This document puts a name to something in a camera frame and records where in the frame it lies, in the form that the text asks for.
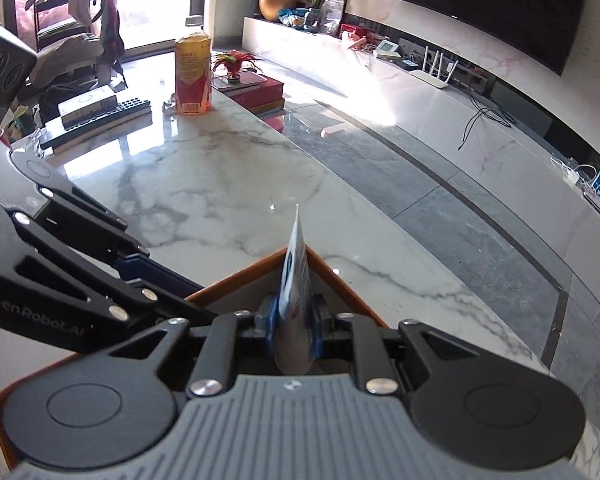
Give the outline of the red artificial flower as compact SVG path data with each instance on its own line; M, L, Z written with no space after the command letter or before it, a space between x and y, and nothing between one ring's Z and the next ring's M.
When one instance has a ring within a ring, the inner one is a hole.
M240 83L240 71L245 67L248 72L257 72L257 58L250 52L241 50L228 50L218 53L214 57L212 70L216 72L220 67L224 67L226 71L226 80L229 84Z

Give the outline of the white Vaseline tube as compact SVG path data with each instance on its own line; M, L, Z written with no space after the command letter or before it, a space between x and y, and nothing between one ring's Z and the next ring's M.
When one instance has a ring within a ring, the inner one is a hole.
M285 375L303 375L313 363L311 277L303 239L300 206L285 254L277 299L274 358Z

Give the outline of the white wifi router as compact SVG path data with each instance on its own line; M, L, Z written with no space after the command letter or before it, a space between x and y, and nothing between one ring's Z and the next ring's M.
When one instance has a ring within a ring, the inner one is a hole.
M411 75L431 87L442 90L449 85L457 65L458 61L446 62L441 51L433 51L426 47L422 55L422 66L412 70Z

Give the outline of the orange storage box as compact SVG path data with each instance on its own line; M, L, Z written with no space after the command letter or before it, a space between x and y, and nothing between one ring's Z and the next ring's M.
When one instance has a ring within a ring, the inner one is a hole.
M158 443L189 396L189 373L216 318L234 316L239 349L268 357L284 250L202 288L158 264L148 278L18 266L18 296L0 296L0 322L71 356L0 392L0 448L7 468L91 470Z

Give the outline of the yellow red carton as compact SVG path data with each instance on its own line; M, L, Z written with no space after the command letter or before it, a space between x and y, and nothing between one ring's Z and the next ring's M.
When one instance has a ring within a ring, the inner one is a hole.
M207 113L211 108L211 38L194 28L175 41L174 62L178 114Z

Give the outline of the black keyboard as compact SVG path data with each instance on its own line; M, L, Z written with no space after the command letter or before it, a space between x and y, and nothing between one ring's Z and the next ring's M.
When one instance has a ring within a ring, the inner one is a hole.
M81 142L83 139L97 136L111 128L120 126L125 122L140 118L150 113L149 100L130 99L118 104L117 107L77 122L73 126L52 128L48 126L46 133L42 134L38 143L42 150L58 150L73 141Z

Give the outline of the red book stack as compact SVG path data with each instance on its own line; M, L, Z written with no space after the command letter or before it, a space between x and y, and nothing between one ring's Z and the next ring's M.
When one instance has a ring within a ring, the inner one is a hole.
M275 78L242 70L240 81L231 84L227 76L214 76L212 87L224 96L257 116L280 112L284 109L284 84Z

